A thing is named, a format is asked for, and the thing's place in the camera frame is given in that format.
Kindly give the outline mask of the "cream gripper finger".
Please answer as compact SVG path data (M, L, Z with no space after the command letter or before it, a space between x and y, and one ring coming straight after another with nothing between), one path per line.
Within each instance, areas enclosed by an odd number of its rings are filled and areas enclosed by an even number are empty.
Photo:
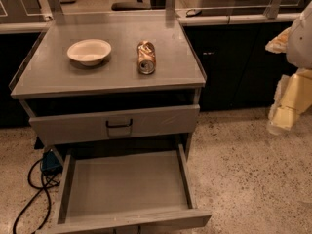
M265 50L274 54L284 53L287 50L290 30L291 29L288 27L269 41L265 46Z
M278 135L289 131L311 105L312 71L299 68L292 76L283 75L268 114L268 132Z

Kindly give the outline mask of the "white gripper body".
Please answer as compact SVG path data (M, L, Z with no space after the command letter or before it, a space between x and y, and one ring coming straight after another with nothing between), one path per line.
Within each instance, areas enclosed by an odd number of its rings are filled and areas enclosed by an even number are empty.
M286 57L288 63L298 68L312 69L312 4L292 24Z

